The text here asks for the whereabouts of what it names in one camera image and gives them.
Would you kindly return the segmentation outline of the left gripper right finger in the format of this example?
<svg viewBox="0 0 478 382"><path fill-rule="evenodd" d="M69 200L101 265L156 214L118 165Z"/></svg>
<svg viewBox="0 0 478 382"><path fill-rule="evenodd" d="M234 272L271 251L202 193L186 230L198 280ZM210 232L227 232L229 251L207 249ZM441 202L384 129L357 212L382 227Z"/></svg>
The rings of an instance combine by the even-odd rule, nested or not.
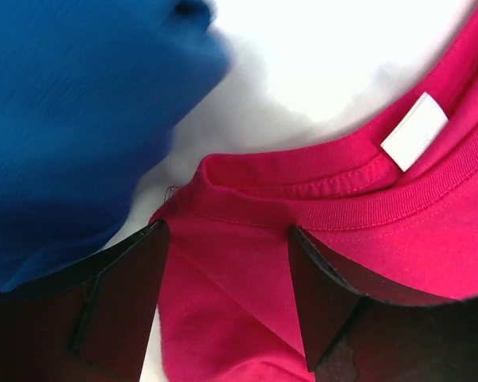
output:
<svg viewBox="0 0 478 382"><path fill-rule="evenodd" d="M308 371L318 381L478 381L478 296L450 299L389 280L288 232Z"/></svg>

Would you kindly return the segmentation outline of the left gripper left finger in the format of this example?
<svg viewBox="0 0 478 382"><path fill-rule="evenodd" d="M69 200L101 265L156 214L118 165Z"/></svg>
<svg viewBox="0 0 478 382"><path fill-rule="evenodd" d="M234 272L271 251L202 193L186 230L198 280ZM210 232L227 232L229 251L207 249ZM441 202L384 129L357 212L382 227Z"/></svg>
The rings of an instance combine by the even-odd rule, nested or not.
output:
<svg viewBox="0 0 478 382"><path fill-rule="evenodd" d="M0 381L137 381L168 256L157 220L61 271L0 292Z"/></svg>

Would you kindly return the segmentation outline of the pink t shirt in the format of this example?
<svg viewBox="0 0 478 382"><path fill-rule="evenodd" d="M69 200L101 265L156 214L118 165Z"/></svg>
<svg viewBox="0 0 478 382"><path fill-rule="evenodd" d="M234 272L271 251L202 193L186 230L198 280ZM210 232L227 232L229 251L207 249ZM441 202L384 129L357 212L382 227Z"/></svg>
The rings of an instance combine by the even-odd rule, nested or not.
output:
<svg viewBox="0 0 478 382"><path fill-rule="evenodd" d="M288 265L297 225L388 279L478 294L478 6L403 97L346 137L215 154L157 212L170 381L309 381Z"/></svg>

